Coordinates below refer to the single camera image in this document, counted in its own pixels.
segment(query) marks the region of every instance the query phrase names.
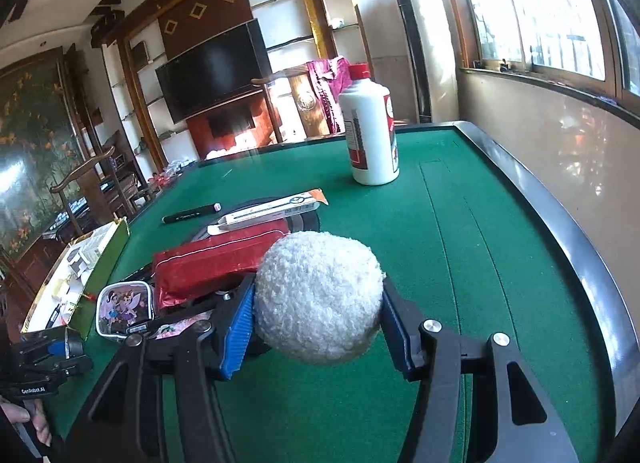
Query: human hand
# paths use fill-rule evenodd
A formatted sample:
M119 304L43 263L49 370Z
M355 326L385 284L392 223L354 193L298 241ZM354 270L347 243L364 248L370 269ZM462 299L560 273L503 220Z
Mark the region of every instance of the human hand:
M49 423L44 415L44 407L41 399L34 399L26 402L29 409L20 407L0 396L0 407L4 415L7 417L11 424L14 423L27 423L29 420L33 423L33 427L36 430L36 435L40 443L43 443L47 447L51 445L51 433L49 430Z

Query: black tv screen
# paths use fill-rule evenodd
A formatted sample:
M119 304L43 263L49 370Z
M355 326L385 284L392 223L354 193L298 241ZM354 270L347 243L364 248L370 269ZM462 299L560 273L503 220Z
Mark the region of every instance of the black tv screen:
M254 91L252 78L270 74L257 19L205 40L156 70L174 122Z

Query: red foil bag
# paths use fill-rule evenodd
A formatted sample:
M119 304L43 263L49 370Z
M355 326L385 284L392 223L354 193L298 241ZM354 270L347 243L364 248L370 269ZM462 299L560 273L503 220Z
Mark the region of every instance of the red foil bag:
M154 255L156 311L232 286L289 234L287 221L254 224Z

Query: open cardboard box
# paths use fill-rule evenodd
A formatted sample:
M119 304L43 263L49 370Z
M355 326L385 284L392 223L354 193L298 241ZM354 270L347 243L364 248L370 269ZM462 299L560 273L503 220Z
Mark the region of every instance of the open cardboard box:
M95 245L97 250L94 250L93 258L90 259L92 264L95 263L93 268L85 269L81 279L73 275L69 278L69 274L73 270L72 265L76 265L77 268L79 262L78 255L70 254L74 250L81 250L82 246L92 240L92 237L93 243L96 243L96 239L99 240ZM105 226L96 228L93 232L71 241L42 283L27 318L24 320L21 332L27 334L42 331L47 327L66 324L78 331L81 337L86 340L94 325L95 299L102 288L106 286L111 270L113 270L128 239L129 225L127 220L116 219L112 223L105 224ZM65 316L60 314L53 322L50 322L56 313L56 308L61 304L61 301L54 296L58 288L61 287L61 281L65 281L69 286L66 292L67 300L71 303L75 302L76 305L75 307L71 306L70 317L68 313Z

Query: wooden ceiling beam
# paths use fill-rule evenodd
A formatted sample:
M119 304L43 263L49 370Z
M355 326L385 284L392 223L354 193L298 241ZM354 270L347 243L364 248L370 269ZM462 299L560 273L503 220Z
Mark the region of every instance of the wooden ceiling beam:
M121 4L122 0L101 0L99 6L113 6L114 4Z
M104 37L122 19L124 19L124 11L111 10L109 14L105 15L98 22L96 22L91 28L91 47L101 47Z
M103 16L103 15L108 15L110 13L111 13L110 6L96 6L91 10L91 13L89 14L89 16L91 15Z

